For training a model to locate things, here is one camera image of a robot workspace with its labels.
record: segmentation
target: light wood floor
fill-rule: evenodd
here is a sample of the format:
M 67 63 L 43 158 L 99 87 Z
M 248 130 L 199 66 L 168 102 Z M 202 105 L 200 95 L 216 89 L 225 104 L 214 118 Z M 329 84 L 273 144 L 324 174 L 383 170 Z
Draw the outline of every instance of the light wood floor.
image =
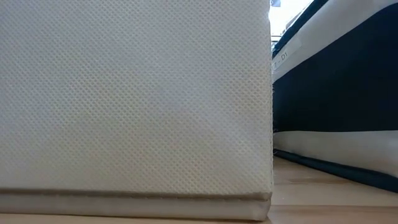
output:
M 272 206 L 269 219 L 264 224 L 398 224 L 398 194 L 356 184 L 278 158 L 274 159 L 274 176 Z M 0 214 L 0 223 L 215 224 L 228 222 Z

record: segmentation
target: wooden floor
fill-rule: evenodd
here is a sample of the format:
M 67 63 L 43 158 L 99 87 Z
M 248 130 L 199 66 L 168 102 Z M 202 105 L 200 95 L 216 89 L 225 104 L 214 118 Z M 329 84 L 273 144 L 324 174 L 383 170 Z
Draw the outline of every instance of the wooden floor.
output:
M 274 194 L 264 224 L 398 223 L 398 194 L 356 184 L 282 159 L 274 159 Z M 16 224 L 215 224 L 219 221 L 0 214 Z

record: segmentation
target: textured fabric surface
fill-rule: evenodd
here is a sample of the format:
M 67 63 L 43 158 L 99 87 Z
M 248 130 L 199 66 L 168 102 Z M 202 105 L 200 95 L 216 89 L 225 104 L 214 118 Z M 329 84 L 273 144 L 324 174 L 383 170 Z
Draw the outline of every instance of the textured fabric surface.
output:
M 268 0 L 0 2 L 0 189 L 271 191 Z

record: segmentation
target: dotted fabric pattern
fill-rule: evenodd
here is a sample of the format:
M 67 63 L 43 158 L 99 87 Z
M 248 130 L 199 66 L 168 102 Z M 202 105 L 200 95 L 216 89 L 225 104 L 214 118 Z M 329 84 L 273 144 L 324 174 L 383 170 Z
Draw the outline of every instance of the dotted fabric pattern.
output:
M 0 189 L 272 185 L 268 0 L 2 0 Z

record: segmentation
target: mattress label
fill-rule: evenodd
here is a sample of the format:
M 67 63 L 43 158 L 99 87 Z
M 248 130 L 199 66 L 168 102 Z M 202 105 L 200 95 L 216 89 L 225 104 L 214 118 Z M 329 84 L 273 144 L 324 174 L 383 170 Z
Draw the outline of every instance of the mattress label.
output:
M 272 71 L 277 70 L 296 50 L 301 47 L 299 39 L 293 39 L 285 45 L 285 50 L 279 52 L 274 59 L 272 59 Z

